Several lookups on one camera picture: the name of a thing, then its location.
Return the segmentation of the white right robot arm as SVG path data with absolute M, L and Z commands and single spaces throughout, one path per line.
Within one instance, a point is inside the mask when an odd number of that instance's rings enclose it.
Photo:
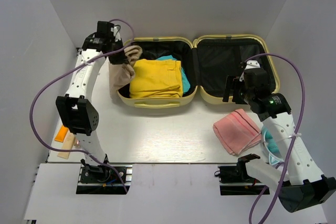
M 252 178 L 274 191 L 288 212 L 324 203 L 335 192 L 335 178 L 326 177 L 313 161 L 294 122 L 291 108 L 280 93 L 272 93 L 268 72 L 256 60 L 244 64 L 240 77 L 228 77 L 223 100 L 233 93 L 232 101 L 248 104 L 277 143 L 284 159 L 281 171 L 264 163 L 260 156 L 249 154 L 238 159 L 237 176 L 247 182 Z

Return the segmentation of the beige garment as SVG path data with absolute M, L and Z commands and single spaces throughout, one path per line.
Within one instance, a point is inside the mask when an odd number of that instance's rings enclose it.
M 109 64 L 109 92 L 110 98 L 114 98 L 119 89 L 128 85 L 135 77 L 134 65 L 140 59 L 143 50 L 138 45 L 126 47 L 124 53 L 126 63 L 121 65 Z

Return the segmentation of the yellow garment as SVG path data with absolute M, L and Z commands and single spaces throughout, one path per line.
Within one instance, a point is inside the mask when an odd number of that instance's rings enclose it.
M 135 77 L 130 82 L 130 98 L 181 98 L 183 96 L 182 65 L 176 60 L 142 59 L 134 65 Z

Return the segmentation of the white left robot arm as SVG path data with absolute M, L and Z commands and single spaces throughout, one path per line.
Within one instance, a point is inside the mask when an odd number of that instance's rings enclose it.
M 104 182 L 110 178 L 111 168 L 106 165 L 108 157 L 96 133 L 99 113 L 92 105 L 91 97 L 106 60 L 114 65 L 128 63 L 118 26 L 113 22 L 99 21 L 96 32 L 85 39 L 80 56 L 80 69 L 74 72 L 73 83 L 66 94 L 57 97 L 56 107 L 63 126 L 74 134 L 85 152 L 81 161 L 83 166 L 93 172 L 98 181 Z

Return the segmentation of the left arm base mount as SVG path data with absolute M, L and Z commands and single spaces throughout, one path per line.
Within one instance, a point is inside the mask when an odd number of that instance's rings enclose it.
M 81 166 L 76 188 L 77 195 L 126 195 L 132 180 L 132 166 L 115 166 L 116 171 L 107 168 L 107 173 L 92 172 Z

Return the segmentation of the pink towel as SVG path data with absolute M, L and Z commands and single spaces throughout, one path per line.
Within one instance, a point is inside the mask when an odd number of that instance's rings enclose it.
M 240 155 L 261 141 L 261 130 L 243 109 L 237 109 L 213 124 L 213 131 L 230 155 Z

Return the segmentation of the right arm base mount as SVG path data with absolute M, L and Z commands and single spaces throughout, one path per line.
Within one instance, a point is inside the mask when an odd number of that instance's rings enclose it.
M 233 165 L 218 166 L 214 177 L 219 180 L 221 196 L 257 196 L 265 186 L 255 178 L 242 179 Z

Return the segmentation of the teal garment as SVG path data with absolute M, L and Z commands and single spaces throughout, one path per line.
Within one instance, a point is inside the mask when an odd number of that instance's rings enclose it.
M 157 58 L 159 61 L 164 61 L 164 60 L 174 60 L 174 61 L 179 61 L 176 58 L 174 58 L 172 55 L 169 56 L 161 56 Z M 183 88 L 183 94 L 187 93 L 191 87 L 190 82 L 186 76 L 185 70 L 183 67 L 181 67 L 181 76 L 182 76 L 182 88 Z

